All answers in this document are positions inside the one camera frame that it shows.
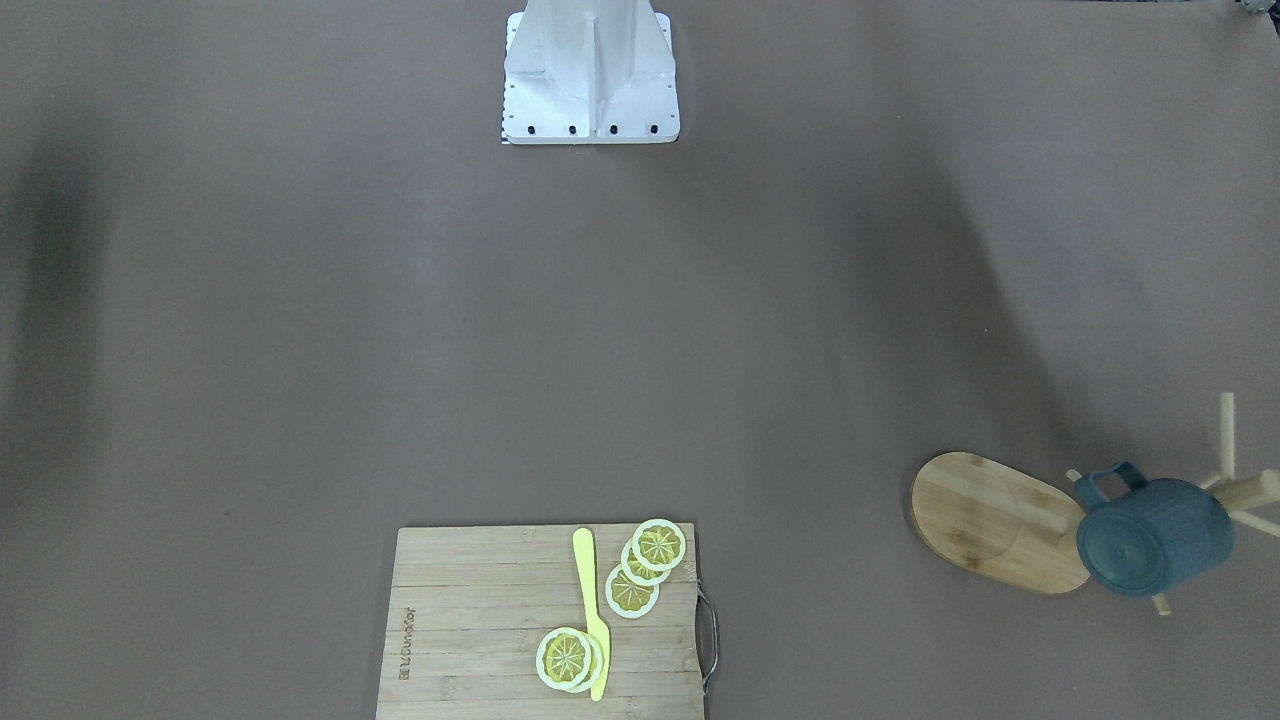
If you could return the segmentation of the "wooden cup storage rack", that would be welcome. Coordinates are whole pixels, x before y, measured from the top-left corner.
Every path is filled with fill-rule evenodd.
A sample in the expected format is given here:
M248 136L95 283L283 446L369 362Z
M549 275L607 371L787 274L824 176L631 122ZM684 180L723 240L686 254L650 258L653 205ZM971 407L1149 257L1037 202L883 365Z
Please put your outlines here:
M1190 483L1222 503L1234 530L1244 525L1276 536L1277 524L1254 511L1277 501L1277 471L1267 469L1249 478L1236 474L1235 398L1230 392L1221 393L1219 401L1219 471ZM1069 495L989 457L951 451L916 471L909 486L908 511L932 552L977 575L1046 596L1066 594L1096 580L1076 552L1084 509L1075 488ZM1133 598L1149 600L1167 616L1172 611L1169 592Z

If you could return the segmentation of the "lemon slice far end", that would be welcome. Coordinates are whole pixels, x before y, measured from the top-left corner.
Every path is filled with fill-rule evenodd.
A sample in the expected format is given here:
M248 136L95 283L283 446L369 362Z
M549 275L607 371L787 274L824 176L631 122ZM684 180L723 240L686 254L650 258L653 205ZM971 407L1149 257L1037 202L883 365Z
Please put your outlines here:
M535 653L535 671L553 691L584 692L594 683L596 648L594 639L572 626L548 632Z

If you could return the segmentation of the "blue cup yellow inside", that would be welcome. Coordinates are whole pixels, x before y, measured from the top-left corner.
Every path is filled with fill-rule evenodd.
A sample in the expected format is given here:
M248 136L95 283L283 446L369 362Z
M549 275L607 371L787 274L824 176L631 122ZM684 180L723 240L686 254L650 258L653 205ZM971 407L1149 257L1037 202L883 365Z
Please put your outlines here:
M1084 509L1076 552L1116 594L1164 594L1222 565L1235 548L1228 510L1190 482L1151 480L1125 461L1075 479L1074 488Z

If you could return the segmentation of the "wooden cutting board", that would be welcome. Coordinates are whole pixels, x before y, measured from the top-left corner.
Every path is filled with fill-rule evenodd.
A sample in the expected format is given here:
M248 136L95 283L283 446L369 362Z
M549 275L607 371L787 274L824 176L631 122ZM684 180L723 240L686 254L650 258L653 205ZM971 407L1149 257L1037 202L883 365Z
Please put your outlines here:
M535 669L543 638L588 630L575 525L406 527L397 533L379 719L703 719L716 615L687 551L636 619L607 603L634 523L595 524L596 597L611 629L604 691L550 688Z

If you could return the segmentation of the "yellow plastic knife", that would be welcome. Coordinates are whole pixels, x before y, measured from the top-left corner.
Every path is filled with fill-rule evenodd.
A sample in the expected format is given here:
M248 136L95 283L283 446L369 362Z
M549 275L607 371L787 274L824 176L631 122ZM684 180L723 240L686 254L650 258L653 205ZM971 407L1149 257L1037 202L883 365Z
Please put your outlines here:
M603 620L599 610L600 583L596 566L596 543L594 533L589 527L580 527L573 532L572 548L582 594L588 634L602 648L600 674L589 689L590 700L593 702L600 702L604 698L607 682L609 679L612 638L611 629Z

